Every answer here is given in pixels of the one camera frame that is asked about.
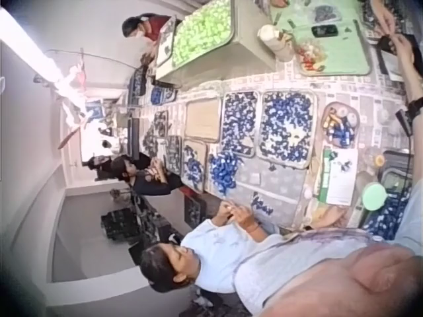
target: green bottle cap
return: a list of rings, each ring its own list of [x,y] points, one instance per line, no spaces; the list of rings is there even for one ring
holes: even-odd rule
[[[370,183],[363,190],[363,206],[368,211],[378,210],[383,206],[387,197],[386,189],[380,183]]]

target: table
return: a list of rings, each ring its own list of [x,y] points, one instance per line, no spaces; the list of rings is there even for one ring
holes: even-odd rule
[[[279,88],[301,88],[311,89],[318,97],[318,122],[325,106],[330,102],[343,102],[360,113],[360,130],[356,147],[359,155],[362,155],[366,147],[376,146],[382,149],[402,149],[407,145],[405,134],[391,136],[388,134],[388,126],[381,125],[377,121],[377,113],[387,109],[390,113],[404,107],[404,89],[400,83],[389,80],[387,76],[380,73],[377,66],[377,58],[374,49],[369,54],[373,61],[373,70],[368,76],[331,76],[331,77],[304,77],[299,73],[295,61],[289,63],[277,63],[275,73],[240,77],[227,81],[213,81],[193,88],[188,92],[181,93],[175,102],[156,107],[149,105],[146,100],[140,100],[144,104],[136,112],[140,118],[140,149],[144,133],[153,121],[154,113],[157,111],[169,111],[169,135],[184,134],[185,104],[189,100],[204,98],[207,96],[223,96],[226,92],[237,90],[257,90],[263,92],[268,89]],[[258,158],[245,159],[245,165],[237,173],[237,187],[228,193],[227,199],[249,205],[254,193],[257,193],[264,200],[264,203],[273,208],[273,213],[268,215],[276,224],[281,227],[298,229],[305,219],[313,216],[313,210],[307,208],[310,203],[303,197],[305,188],[314,188],[320,166],[320,157],[323,146],[327,145],[323,135],[317,132],[313,159],[308,170],[292,170],[276,165],[274,172],[269,171],[270,163]],[[218,144],[209,144],[209,153],[216,153],[219,150]],[[164,153],[164,140],[159,140],[159,157]],[[250,170],[255,168],[262,173],[261,183],[254,186],[249,183]],[[359,162],[359,171],[366,166]],[[206,191],[219,196],[214,185],[207,179]],[[352,214],[354,202],[357,199],[354,194],[353,204],[346,218]]]

